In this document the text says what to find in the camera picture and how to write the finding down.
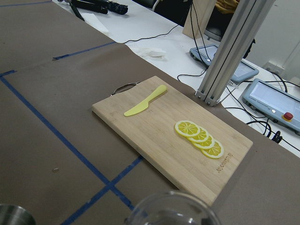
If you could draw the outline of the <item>clear glass cup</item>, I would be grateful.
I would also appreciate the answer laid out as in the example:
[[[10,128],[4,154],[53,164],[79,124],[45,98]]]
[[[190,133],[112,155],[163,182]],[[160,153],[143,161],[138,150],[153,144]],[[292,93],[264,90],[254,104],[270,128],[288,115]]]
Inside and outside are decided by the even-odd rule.
[[[125,225],[220,225],[216,213],[200,198],[181,191],[163,191],[141,200]]]

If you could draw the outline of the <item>steel double jigger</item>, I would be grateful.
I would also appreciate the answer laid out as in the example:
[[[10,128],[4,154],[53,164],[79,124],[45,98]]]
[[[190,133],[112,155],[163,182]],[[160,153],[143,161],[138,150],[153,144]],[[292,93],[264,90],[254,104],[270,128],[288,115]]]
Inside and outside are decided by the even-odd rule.
[[[34,217],[24,208],[17,205],[0,205],[1,225],[36,225]]]

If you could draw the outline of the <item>yellow plastic knife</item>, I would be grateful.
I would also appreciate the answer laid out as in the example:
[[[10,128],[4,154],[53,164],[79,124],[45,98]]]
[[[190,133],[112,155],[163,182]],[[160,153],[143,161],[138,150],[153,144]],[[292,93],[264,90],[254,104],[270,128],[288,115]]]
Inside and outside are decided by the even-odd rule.
[[[133,108],[129,109],[128,111],[124,112],[124,116],[132,116],[142,111],[146,110],[149,107],[149,102],[158,97],[159,95],[163,94],[167,91],[167,87],[165,85],[158,86],[150,95],[148,95],[143,101],[138,103]]]

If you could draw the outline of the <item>bamboo cutting board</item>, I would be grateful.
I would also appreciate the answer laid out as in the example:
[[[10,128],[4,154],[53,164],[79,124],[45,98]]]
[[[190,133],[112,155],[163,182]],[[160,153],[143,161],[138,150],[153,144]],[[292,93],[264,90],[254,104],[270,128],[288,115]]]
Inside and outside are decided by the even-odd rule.
[[[92,111],[180,190],[213,204],[252,146],[252,141],[171,85],[141,113],[124,113],[165,82],[151,77],[95,103]],[[190,120],[208,130],[224,147],[219,159],[204,156],[175,131]]]

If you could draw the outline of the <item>front lemon slice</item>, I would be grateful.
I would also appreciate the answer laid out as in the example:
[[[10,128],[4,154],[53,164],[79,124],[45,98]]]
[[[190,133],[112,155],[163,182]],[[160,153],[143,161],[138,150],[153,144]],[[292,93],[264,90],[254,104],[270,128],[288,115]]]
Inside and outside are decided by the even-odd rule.
[[[183,137],[193,137],[200,133],[200,127],[192,121],[181,120],[175,123],[175,131]]]

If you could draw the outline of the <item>lemon slice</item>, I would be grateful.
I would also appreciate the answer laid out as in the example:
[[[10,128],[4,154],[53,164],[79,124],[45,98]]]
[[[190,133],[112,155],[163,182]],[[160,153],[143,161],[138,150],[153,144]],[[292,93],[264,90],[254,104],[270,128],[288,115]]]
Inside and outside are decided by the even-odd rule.
[[[183,137],[193,137],[200,133],[200,127],[192,121],[181,120],[175,123],[175,131]]]
[[[214,146],[215,139],[209,135],[206,141],[200,143],[192,142],[192,144],[199,149],[208,150]]]
[[[202,154],[204,154],[206,157],[211,159],[219,159],[224,154],[224,147],[223,145],[216,140],[213,147],[210,149],[201,149]]]
[[[200,133],[196,136],[193,137],[188,137],[187,139],[191,142],[195,142],[195,143],[202,143],[204,141],[206,141],[209,137],[209,133],[206,129],[204,129],[203,127],[200,127]]]

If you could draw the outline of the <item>left blue teach pendant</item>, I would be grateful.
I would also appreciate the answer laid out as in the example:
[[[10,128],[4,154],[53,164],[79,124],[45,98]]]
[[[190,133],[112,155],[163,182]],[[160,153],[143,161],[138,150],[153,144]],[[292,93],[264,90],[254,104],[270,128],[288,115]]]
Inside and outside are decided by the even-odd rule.
[[[189,53],[194,60],[209,66],[218,50],[217,44],[194,47],[189,50]],[[234,83],[241,83],[249,78],[254,77],[259,73],[259,70],[242,60],[233,73],[231,80]]]

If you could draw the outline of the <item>blue teach pendant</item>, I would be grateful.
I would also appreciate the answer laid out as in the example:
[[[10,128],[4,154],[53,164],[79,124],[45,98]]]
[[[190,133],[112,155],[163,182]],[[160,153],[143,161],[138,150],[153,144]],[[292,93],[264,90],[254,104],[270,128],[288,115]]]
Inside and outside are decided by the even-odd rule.
[[[217,44],[194,47],[189,50],[189,53],[194,60],[209,66],[218,50]],[[242,60],[233,73],[231,80],[234,83],[241,83],[249,78],[254,77],[259,73],[259,70]]]
[[[242,101],[281,126],[300,134],[300,100],[260,79],[242,93]]]

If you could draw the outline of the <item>right blue teach pendant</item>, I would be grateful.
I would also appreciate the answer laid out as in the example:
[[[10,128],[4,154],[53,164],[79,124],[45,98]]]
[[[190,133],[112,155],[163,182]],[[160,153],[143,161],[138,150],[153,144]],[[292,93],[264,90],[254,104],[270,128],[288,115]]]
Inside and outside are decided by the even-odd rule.
[[[300,100],[260,79],[242,93],[242,101],[281,126],[300,134]]]

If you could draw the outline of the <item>person in yellow shirt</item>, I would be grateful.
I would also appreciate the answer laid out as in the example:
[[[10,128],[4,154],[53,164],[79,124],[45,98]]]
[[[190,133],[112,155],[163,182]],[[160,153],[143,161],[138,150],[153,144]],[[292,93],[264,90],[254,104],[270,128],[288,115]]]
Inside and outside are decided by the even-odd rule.
[[[216,0],[215,7],[222,14],[233,14],[240,0]]]

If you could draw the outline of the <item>wooden plank post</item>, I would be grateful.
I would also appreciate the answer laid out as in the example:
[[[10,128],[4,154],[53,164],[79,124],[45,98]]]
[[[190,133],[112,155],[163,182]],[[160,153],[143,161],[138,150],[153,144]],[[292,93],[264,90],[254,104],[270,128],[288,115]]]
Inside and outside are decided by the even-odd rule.
[[[193,0],[182,33],[190,38],[199,39],[204,34],[216,0]]]

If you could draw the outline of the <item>aluminium frame post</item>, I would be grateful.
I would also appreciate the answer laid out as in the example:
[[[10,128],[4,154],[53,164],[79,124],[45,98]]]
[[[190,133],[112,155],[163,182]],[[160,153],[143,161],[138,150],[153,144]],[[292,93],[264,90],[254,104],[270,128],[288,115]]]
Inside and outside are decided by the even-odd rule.
[[[241,0],[217,52],[196,92],[209,106],[218,104],[229,80],[249,48],[273,0]]]

